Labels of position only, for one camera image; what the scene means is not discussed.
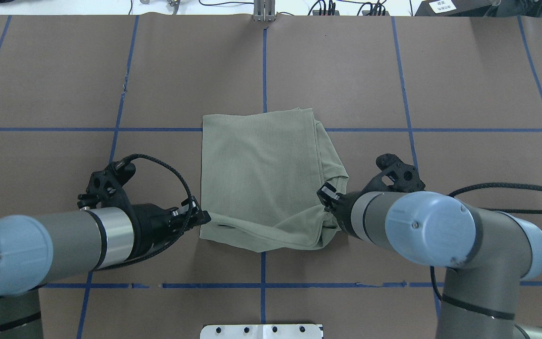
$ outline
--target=white metal plate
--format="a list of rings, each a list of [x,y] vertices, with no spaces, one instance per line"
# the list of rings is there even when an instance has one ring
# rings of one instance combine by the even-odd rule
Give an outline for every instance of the white metal plate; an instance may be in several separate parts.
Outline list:
[[[316,324],[209,325],[200,332],[200,339],[323,339],[323,326]]]

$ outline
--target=cable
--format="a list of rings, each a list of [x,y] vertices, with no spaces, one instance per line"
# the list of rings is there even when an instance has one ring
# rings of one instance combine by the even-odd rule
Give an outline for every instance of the cable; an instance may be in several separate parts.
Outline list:
[[[363,2],[363,5],[361,5],[361,7],[359,7],[359,11],[357,12],[357,16],[359,16],[359,14],[361,14],[361,10],[363,9],[363,7],[365,7],[365,5],[369,5],[369,11],[372,11],[372,9],[374,9],[374,4],[372,4],[371,2]]]
[[[369,13],[367,13],[366,16],[383,16],[385,15],[385,12],[386,12],[386,7],[383,6],[383,4],[386,2],[387,0],[384,0],[384,2],[376,2],[374,8],[372,8],[372,10],[369,11]]]
[[[509,183],[509,182],[487,182],[479,183],[477,185],[471,185],[467,187],[460,188],[456,191],[449,193],[449,197],[455,197],[469,191],[475,191],[476,189],[485,189],[485,188],[510,188],[510,189],[525,189],[528,191],[538,191],[542,192],[542,186],[531,185],[527,183]],[[542,214],[542,210],[518,210],[518,209],[503,209],[503,208],[483,208],[484,210],[498,210],[505,213],[518,213],[518,214]],[[430,280],[432,281],[432,289],[434,294],[439,300],[443,300],[443,297],[438,291],[438,286],[436,284],[436,274],[434,273],[434,266],[430,266]]]
[[[190,191],[189,186],[187,185],[187,182],[185,181],[185,179],[183,179],[181,174],[175,168],[172,168],[169,164],[165,163],[164,161],[160,161],[160,160],[156,159],[155,157],[147,156],[145,154],[132,154],[130,156],[124,157],[121,161],[124,162],[125,164],[127,164],[127,163],[130,163],[131,161],[133,161],[135,159],[146,159],[146,160],[152,161],[152,162],[157,163],[160,166],[166,168],[167,170],[173,172],[173,174],[179,179],[179,181],[183,185],[183,189],[185,189],[185,193],[187,193],[187,198],[191,199],[191,191]],[[152,258],[154,256],[157,256],[160,253],[164,252],[172,244],[174,244],[179,238],[181,238],[181,236],[183,236],[183,234],[187,230],[187,226],[188,226],[189,221],[191,219],[191,213],[192,212],[193,212],[193,204],[191,204],[191,202],[189,202],[188,203],[188,208],[187,208],[187,216],[185,217],[185,220],[183,221],[183,225],[181,226],[181,230],[179,230],[178,236],[175,237],[173,240],[171,240],[171,241],[167,242],[166,244],[164,244],[164,246],[161,247],[160,249],[157,249],[156,251],[153,251],[152,253],[150,253],[148,255],[145,255],[145,256],[142,256],[142,257],[139,257],[139,258],[136,258],[136,259],[133,259],[133,260],[129,260],[129,261],[121,262],[120,264],[115,264],[115,265],[112,265],[112,266],[100,268],[97,271],[112,270],[114,268],[125,267],[125,266],[129,266],[129,265],[137,264],[138,262],[142,262],[144,260],[150,259],[150,258]]]
[[[322,7],[321,7],[321,3],[323,2],[323,7],[325,8],[325,0],[317,0],[312,6],[311,8],[309,9],[309,13],[307,15],[311,15],[312,13],[312,9],[315,8],[315,5],[319,4],[319,14],[321,14],[321,10],[322,10]]]
[[[204,4],[202,0],[198,0],[202,6],[219,6],[219,5],[228,5],[228,4],[237,4],[237,5],[254,5],[254,2],[242,2],[242,1],[228,1],[228,2],[219,2],[219,4]]]

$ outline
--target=folded green shirt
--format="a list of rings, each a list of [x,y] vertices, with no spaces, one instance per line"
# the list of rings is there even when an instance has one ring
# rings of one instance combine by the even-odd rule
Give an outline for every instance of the folded green shirt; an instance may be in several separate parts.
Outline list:
[[[200,238],[262,252],[321,249],[339,230],[316,195],[348,174],[312,109],[206,115]]]

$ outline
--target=black bracket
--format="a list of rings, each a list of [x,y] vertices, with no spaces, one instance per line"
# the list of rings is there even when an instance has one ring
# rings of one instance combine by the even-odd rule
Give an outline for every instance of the black bracket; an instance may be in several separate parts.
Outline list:
[[[376,159],[376,166],[381,172],[372,178],[363,188],[363,191],[356,193],[356,200],[361,195],[368,192],[400,192],[411,193],[423,191],[426,184],[420,179],[417,169],[413,165],[408,165],[400,160],[394,154],[383,154]],[[383,178],[387,177],[392,181],[392,185],[386,185]],[[318,191],[319,200],[325,206],[325,210],[331,211],[337,208],[338,200],[342,198],[341,193],[336,192],[336,188],[329,183],[325,183]]]
[[[135,174],[135,165],[125,161],[110,163],[103,171],[91,174],[86,193],[78,195],[77,206],[81,210],[116,207],[129,217],[135,234],[134,247],[128,259],[137,258],[156,245],[173,241],[194,226],[210,221],[207,211],[202,210],[193,195],[181,203],[180,208],[164,210],[154,204],[133,205],[123,189]],[[191,215],[187,227],[183,229],[189,205]]]

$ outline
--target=blue joint cap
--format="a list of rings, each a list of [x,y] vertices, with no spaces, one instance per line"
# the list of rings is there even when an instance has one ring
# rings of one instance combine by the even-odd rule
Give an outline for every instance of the blue joint cap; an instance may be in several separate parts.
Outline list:
[[[0,219],[0,296],[39,285],[53,257],[51,237],[39,221],[25,215]]]
[[[394,202],[385,231],[395,251],[426,266],[463,266],[476,239],[474,219],[459,200],[426,191]]]
[[[528,272],[521,279],[528,280],[538,277],[542,272],[542,230],[530,221],[519,219],[505,212],[499,213],[507,215],[508,217],[512,218],[518,225],[520,225],[520,228],[524,231],[524,234],[526,234],[528,243],[531,246],[531,252],[533,253],[533,262],[531,263],[531,267],[529,268]]]

